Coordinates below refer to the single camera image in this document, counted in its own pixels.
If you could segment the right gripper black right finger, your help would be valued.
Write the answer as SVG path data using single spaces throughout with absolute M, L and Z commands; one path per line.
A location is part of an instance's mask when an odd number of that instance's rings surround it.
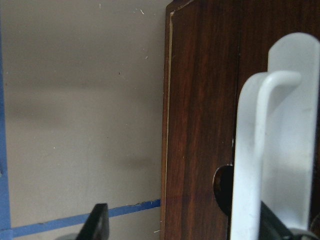
M 260 207 L 259 240 L 319 240 L 308 230 L 288 228 L 262 201 Z

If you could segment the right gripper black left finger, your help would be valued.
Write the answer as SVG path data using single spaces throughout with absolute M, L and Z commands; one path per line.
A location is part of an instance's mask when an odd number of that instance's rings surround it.
M 110 237 L 109 209 L 107 203 L 97 203 L 79 233 L 70 233 L 57 240 L 108 240 Z

